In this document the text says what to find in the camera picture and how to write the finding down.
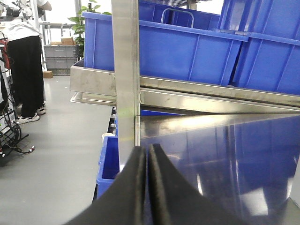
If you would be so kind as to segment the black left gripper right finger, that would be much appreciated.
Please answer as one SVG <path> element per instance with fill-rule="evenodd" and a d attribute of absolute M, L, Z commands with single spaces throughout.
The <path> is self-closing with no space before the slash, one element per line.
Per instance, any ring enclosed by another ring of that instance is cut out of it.
<path fill-rule="evenodd" d="M 202 196 L 171 163 L 160 144 L 149 150 L 149 194 L 156 225 L 240 225 L 241 220 Z"/>

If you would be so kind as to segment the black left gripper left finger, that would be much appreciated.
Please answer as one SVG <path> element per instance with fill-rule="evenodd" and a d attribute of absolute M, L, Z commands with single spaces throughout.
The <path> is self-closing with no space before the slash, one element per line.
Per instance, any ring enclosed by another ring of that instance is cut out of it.
<path fill-rule="evenodd" d="M 146 151 L 133 148 L 112 185 L 67 225 L 143 225 Z"/>

